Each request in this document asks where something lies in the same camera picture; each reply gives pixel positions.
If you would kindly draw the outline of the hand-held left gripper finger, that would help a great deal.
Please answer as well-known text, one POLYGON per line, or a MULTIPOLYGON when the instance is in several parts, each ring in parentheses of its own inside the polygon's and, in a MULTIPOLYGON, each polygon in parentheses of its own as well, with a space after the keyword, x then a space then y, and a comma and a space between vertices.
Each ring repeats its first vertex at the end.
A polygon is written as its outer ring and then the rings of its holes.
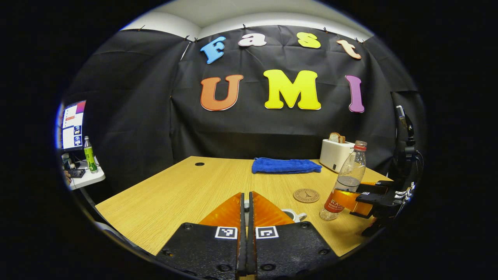
POLYGON ((256 226, 261 195, 249 193, 248 273, 256 280, 303 280, 338 256, 311 222, 256 226))
POLYGON ((244 194, 237 193, 200 223, 182 223, 156 260, 198 280, 238 280, 247 273, 244 194))

